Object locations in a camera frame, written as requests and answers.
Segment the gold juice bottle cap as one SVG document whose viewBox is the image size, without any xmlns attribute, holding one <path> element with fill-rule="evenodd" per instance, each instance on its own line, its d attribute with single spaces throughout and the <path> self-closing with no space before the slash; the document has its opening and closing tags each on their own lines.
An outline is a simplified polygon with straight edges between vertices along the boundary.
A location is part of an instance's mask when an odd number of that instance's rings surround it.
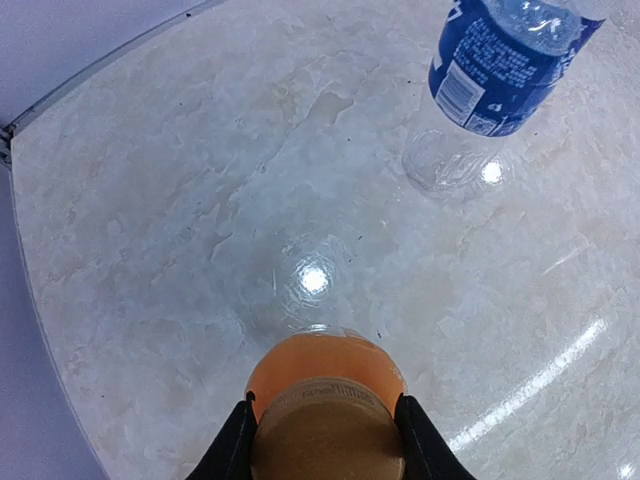
<svg viewBox="0 0 640 480">
<path fill-rule="evenodd" d="M 299 382 L 274 398 L 251 450 L 254 479 L 401 479 L 399 430 L 381 399 L 344 378 Z"/>
</svg>

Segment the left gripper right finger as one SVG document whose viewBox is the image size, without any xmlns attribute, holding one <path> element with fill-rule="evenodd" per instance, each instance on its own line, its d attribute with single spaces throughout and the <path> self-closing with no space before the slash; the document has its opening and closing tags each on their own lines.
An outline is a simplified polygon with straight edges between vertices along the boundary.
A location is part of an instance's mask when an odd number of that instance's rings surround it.
<svg viewBox="0 0 640 480">
<path fill-rule="evenodd" d="M 418 400 L 400 395 L 394 422 L 402 440 L 405 473 L 410 480 L 475 480 L 460 463 Z"/>
</svg>

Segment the clear bottle blue label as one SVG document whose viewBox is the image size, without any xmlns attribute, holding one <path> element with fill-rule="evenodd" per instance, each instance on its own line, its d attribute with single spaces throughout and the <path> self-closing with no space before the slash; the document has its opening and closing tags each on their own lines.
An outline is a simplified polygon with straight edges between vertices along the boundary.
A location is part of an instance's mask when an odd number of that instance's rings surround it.
<svg viewBox="0 0 640 480">
<path fill-rule="evenodd" d="M 610 1 L 455 1 L 402 159 L 425 190 L 471 182 L 538 110 Z"/>
</svg>

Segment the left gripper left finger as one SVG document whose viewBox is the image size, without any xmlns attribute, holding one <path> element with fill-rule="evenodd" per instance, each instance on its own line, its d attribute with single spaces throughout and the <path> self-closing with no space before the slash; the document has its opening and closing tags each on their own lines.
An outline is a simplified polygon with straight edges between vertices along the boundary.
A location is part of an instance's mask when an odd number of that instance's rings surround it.
<svg viewBox="0 0 640 480">
<path fill-rule="evenodd" d="M 251 449 L 258 423 L 255 394 L 238 402 L 186 480 L 251 480 Z"/>
</svg>

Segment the orange juice bottle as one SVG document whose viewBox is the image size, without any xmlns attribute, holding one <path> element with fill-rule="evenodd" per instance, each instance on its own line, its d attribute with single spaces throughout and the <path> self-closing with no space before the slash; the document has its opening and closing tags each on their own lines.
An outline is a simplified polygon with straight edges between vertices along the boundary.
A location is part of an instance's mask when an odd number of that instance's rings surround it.
<svg viewBox="0 0 640 480">
<path fill-rule="evenodd" d="M 401 479 L 394 411 L 406 383 L 379 346 L 349 329 L 277 343 L 246 387 L 254 396 L 255 479 Z"/>
</svg>

